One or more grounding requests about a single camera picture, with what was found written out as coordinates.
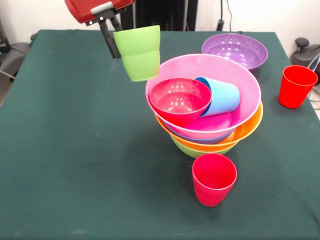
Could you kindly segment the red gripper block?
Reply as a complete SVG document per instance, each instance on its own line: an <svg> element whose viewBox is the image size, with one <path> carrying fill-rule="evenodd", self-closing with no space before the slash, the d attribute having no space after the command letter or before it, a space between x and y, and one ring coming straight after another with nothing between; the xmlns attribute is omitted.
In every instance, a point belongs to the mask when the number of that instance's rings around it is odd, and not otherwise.
<svg viewBox="0 0 320 240"><path fill-rule="evenodd" d="M69 12L80 24L93 21L95 19L94 15L102 11L112 10L117 13L119 10L135 2L135 0L65 0ZM112 16L110 21L116 32L123 30L116 16ZM114 59L120 59L121 54L117 48L114 37L108 29L106 21L100 20L98 24L112 57Z"/></svg>

